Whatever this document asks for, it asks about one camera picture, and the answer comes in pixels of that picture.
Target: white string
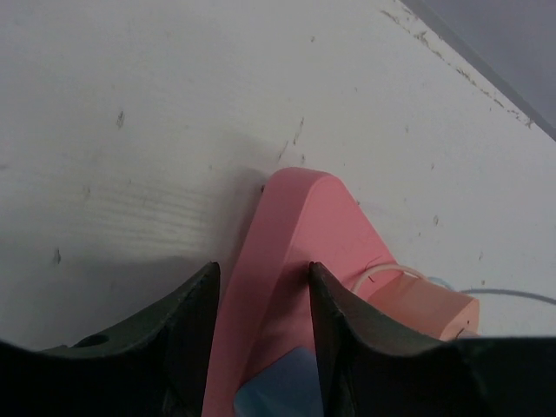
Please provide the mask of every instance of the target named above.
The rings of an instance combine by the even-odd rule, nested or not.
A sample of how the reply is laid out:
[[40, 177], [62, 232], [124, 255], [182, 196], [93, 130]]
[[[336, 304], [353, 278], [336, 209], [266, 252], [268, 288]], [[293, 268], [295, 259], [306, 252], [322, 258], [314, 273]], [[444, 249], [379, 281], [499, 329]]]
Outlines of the white string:
[[359, 289], [361, 288], [361, 285], [363, 285], [363, 282], [365, 282], [366, 279], [370, 279], [372, 275], [382, 271], [401, 271], [406, 274], [410, 274], [415, 278], [428, 281], [426, 276], [424, 276], [421, 272], [413, 268], [405, 267], [403, 265], [398, 265], [397, 263], [383, 263], [381, 265], [375, 265], [374, 267], [371, 267], [367, 269], [365, 272], [363, 272], [360, 275], [357, 282], [355, 283], [355, 285], [353, 286], [353, 288], [351, 289], [352, 293], [357, 295], [357, 293], [359, 293]]

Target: pink cover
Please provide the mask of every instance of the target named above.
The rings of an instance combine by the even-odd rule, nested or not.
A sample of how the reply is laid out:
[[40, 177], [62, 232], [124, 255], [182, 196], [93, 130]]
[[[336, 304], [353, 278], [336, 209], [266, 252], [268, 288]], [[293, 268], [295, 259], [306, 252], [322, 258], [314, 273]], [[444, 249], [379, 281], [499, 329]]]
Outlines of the pink cover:
[[[282, 169], [264, 189], [220, 307], [203, 417], [233, 417], [245, 381], [294, 348], [314, 351], [310, 261], [351, 288], [366, 268], [395, 259], [338, 178]], [[367, 299], [399, 275], [377, 274], [359, 296]]]

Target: wood grain texture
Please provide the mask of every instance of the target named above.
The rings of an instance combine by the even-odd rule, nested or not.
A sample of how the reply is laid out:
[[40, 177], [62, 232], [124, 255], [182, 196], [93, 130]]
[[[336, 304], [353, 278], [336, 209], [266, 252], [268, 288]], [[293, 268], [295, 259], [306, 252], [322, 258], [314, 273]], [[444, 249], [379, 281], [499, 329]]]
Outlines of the wood grain texture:
[[[261, 185], [301, 164], [342, 178], [403, 263], [456, 288], [555, 296], [553, 141], [404, 13], [390, 0], [4, 2], [0, 337], [70, 344], [206, 261], [225, 276]], [[137, 267], [176, 255], [183, 275]], [[553, 332], [542, 306], [497, 313], [511, 302], [485, 298], [480, 330]]]

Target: light blue plastic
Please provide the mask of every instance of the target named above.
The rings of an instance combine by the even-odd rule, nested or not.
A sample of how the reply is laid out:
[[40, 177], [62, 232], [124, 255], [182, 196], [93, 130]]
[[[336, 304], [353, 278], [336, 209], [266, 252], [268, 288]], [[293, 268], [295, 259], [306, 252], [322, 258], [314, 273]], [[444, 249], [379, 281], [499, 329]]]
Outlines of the light blue plastic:
[[314, 354], [298, 347], [245, 384], [235, 395], [236, 417], [322, 417]]

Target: gray wall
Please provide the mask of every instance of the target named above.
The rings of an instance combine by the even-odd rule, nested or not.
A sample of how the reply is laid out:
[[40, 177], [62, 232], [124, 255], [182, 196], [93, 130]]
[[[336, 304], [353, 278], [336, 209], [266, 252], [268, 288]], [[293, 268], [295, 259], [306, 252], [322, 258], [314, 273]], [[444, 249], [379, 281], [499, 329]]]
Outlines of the gray wall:
[[556, 139], [556, 2], [404, 3]]

